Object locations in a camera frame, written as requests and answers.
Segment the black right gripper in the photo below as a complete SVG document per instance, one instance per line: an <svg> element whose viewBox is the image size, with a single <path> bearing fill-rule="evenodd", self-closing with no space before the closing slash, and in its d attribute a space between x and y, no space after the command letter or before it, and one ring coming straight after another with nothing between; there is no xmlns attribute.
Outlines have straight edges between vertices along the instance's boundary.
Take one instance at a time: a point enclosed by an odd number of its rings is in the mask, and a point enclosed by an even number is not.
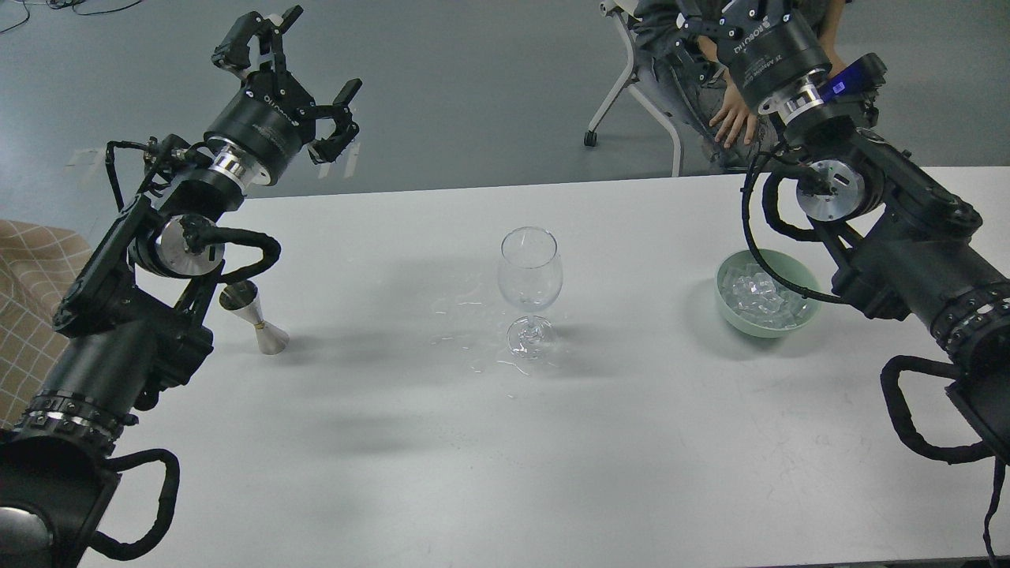
<svg viewBox="0 0 1010 568"><path fill-rule="evenodd" d="M725 65L755 114L799 116L825 104L818 87L829 58L790 1L731 1L715 20L679 11L674 54L703 84Z"/></svg>

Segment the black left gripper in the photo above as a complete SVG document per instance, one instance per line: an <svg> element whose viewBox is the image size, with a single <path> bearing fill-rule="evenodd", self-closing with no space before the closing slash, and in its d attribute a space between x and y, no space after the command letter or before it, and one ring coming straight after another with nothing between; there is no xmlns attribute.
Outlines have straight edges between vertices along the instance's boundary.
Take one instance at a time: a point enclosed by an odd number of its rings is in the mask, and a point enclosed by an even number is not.
<svg viewBox="0 0 1010 568"><path fill-rule="evenodd" d="M360 132L350 104L362 79L348 80L331 104L317 106L288 70L282 37L303 13L293 6L280 15L243 14L211 55L215 67L241 79L241 87L208 127L204 141L216 152L231 145L252 159L252 183L258 185L277 184L304 144L314 165L331 164ZM250 58L252 39L259 46L257 67ZM308 122L325 119L333 121L333 133L312 139L315 129Z"/></svg>

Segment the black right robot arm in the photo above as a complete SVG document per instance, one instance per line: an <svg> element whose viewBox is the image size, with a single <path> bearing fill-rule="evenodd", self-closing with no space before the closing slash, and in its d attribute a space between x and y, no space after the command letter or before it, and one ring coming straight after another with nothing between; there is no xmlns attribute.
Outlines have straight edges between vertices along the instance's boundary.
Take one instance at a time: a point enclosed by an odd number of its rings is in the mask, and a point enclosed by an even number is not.
<svg viewBox="0 0 1010 568"><path fill-rule="evenodd" d="M838 73L794 1L731 1L714 18L679 1L675 57L699 80L716 71L698 46L716 44L743 101L768 115L779 141L758 152L744 180L742 220L750 254L765 263L750 228L761 173L765 220L796 241L820 242L837 270L829 294L787 282L815 301L849 305L868 319L914 314L948 362L895 356L881 370L888 416L914 453L948 464L994 460L986 520L998 510L1008 468L1008 280L971 247L982 217L878 136L877 91L886 65L869 53ZM916 431L900 388L903 372L946 378L950 402L980 436L941 448Z"/></svg>

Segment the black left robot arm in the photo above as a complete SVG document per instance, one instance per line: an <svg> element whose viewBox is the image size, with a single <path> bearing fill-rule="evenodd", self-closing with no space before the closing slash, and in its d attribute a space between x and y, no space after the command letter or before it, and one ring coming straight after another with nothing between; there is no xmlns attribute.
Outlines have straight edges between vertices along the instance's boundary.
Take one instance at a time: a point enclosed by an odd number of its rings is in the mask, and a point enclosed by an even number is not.
<svg viewBox="0 0 1010 568"><path fill-rule="evenodd" d="M40 391L2 437L2 565L76 567L87 550L129 561L174 520L179 460L165 449L115 457L124 428L213 350L204 326L216 289L245 290L281 255L267 234L228 229L249 186L280 180L296 155L334 162L357 136L361 80L318 104L289 71L282 40L302 14L243 14L211 60L241 86L194 144L138 144L144 179L124 201L114 152L106 173L119 213L58 308L69 339Z"/></svg>

